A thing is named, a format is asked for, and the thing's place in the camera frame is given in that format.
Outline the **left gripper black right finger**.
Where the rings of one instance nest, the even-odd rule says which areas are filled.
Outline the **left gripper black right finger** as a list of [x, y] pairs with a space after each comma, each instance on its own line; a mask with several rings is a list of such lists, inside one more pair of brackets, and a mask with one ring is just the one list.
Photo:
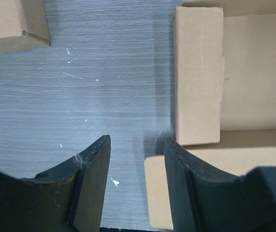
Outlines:
[[173, 230], [176, 232], [276, 232], [276, 167], [236, 176], [186, 151], [164, 144]]

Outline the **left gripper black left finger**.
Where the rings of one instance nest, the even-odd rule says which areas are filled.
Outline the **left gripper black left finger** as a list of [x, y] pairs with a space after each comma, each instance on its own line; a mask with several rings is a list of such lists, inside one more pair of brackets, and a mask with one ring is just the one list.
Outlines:
[[110, 154], [104, 135], [34, 178], [0, 172], [0, 232], [98, 232]]

